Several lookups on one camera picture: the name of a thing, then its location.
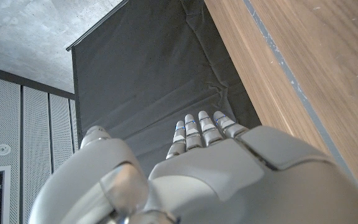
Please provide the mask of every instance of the black fabric backdrop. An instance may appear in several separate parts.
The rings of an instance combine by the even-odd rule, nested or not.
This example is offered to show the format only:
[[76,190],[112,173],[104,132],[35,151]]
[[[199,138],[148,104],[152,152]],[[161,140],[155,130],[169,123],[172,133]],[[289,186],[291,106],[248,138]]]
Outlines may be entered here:
[[260,125],[202,0],[129,0],[73,48],[73,64],[83,135],[105,127],[147,175],[188,113]]

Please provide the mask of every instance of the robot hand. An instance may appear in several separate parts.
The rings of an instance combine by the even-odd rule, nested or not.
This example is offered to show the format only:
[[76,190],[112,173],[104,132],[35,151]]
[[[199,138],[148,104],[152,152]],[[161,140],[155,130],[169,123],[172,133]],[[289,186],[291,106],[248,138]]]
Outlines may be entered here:
[[358,188],[329,156],[219,111],[198,119],[201,132],[190,114],[177,123],[148,179],[124,141],[92,127],[43,186],[29,222],[358,223]]
[[[221,133],[226,135],[227,138],[234,138],[238,134],[248,130],[240,124],[232,121],[220,111],[214,113],[213,119],[219,130],[215,127],[214,122],[212,122],[207,112],[200,111],[198,113],[198,120],[200,121],[201,132],[206,147],[222,141],[224,137]],[[175,135],[173,137],[173,144],[169,149],[167,159],[199,147],[203,147],[200,132],[198,131],[193,115],[188,114],[185,117],[185,122],[177,122]]]

